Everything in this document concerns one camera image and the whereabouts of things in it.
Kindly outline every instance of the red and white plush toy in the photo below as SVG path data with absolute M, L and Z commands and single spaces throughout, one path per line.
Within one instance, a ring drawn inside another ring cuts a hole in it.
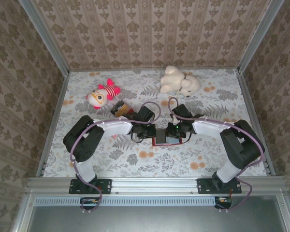
M 120 93 L 120 88 L 114 85 L 111 79 L 107 80 L 107 86 L 98 85 L 98 89 L 92 91 L 86 96 L 89 104 L 93 105 L 93 108 L 99 110 L 105 106 L 107 100 L 113 100 L 113 97 Z

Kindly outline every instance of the white stuffed animal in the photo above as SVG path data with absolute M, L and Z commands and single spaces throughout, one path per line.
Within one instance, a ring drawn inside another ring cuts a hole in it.
M 185 76 L 185 78 L 181 80 L 180 85 L 181 85 L 180 92 L 185 97 L 191 96 L 191 94 L 197 92 L 201 87 L 198 79 L 191 75 Z
M 181 81 L 185 78 L 185 75 L 180 70 L 172 65 L 169 65 L 165 69 L 165 74 L 161 78 L 162 87 L 160 93 L 166 93 L 170 91 L 180 90 Z

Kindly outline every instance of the stuffed toy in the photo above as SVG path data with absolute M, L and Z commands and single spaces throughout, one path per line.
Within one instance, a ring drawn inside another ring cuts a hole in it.
M 98 85 L 98 89 L 92 91 L 86 96 L 89 104 L 93 106 L 94 109 L 99 110 L 101 107 L 105 106 L 107 100 L 113 100 L 113 97 L 120 93 L 120 88 L 114 85 L 111 79 L 107 80 L 107 86 Z
M 167 93 L 170 91 L 180 90 L 181 81 L 185 78 L 185 75 L 180 70 L 172 65 L 169 65 L 165 69 L 164 76 L 161 78 L 162 87 L 160 93 Z
M 187 75 L 185 78 L 180 82 L 181 88 L 180 92 L 185 97 L 189 97 L 191 94 L 194 94 L 200 89 L 200 82 L 194 76 Z
M 161 78 L 162 87 L 160 93 L 179 91 L 185 97 L 197 92 L 200 89 L 200 82 L 191 75 L 184 75 L 180 70 L 172 65 L 165 69 L 165 74 Z

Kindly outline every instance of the floral tablecloth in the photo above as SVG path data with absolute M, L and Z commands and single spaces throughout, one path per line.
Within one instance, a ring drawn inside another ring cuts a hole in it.
M 185 70 L 199 78 L 201 89 L 189 98 L 175 92 L 159 93 L 160 78 L 164 71 L 111 71 L 72 72 L 60 112 L 55 136 L 47 160 L 44 177 L 73 177 L 75 171 L 69 153 L 62 143 L 63 137 L 83 115 L 93 119 L 114 118 L 113 104 L 124 100 L 135 109 L 146 101 L 157 102 L 162 109 L 156 128 L 171 122 L 167 101 L 177 97 L 179 103 L 192 112 L 223 121 L 244 119 L 250 123 L 235 70 Z M 98 84 L 111 78 L 121 87 L 121 93 L 100 110 L 94 110 L 85 96 Z M 147 105 L 155 114 L 155 105 Z M 138 144 L 128 135 L 103 138 L 92 157 L 93 168 L 99 177 L 169 177 L 211 176 L 227 160 L 220 140 L 193 135 L 183 145 L 152 146 L 151 139 Z M 246 170 L 243 175 L 266 175 L 263 163 Z

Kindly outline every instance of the patterned wallpaper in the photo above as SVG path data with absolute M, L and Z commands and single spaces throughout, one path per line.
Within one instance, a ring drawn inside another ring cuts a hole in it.
M 33 0 L 72 70 L 237 66 L 269 0 Z
M 17 0 L 0 0 L 0 232 L 35 176 L 63 77 Z
M 245 77 L 275 170 L 285 176 L 290 191 L 290 0 L 282 5 Z

